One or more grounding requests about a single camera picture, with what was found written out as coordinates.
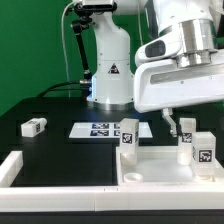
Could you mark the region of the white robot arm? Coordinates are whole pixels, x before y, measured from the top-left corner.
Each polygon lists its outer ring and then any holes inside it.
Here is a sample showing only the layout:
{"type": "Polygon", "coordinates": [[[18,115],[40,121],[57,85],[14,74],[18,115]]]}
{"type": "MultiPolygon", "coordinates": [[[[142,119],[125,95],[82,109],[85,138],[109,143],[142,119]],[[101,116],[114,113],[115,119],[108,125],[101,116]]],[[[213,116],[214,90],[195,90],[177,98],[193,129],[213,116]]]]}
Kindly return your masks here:
{"type": "Polygon", "coordinates": [[[133,103],[139,112],[224,99],[224,50],[216,37],[224,0],[81,0],[95,22],[97,72],[88,101],[103,107],[133,103]],[[118,29],[113,14],[144,11],[152,40],[135,54],[130,72],[129,35],[118,29]]]}

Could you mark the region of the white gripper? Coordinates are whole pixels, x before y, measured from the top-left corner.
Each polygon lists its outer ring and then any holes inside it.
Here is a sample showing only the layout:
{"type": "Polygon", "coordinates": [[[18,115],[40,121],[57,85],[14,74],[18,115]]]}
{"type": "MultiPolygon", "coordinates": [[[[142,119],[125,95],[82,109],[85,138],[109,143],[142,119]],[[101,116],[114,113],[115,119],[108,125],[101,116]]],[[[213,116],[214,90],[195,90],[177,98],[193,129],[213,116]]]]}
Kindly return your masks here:
{"type": "Polygon", "coordinates": [[[135,54],[134,107],[138,112],[163,109],[173,137],[177,128],[171,108],[224,99],[224,49],[199,51],[200,64],[183,68],[177,63],[180,50],[180,41],[158,39],[135,54]]]}

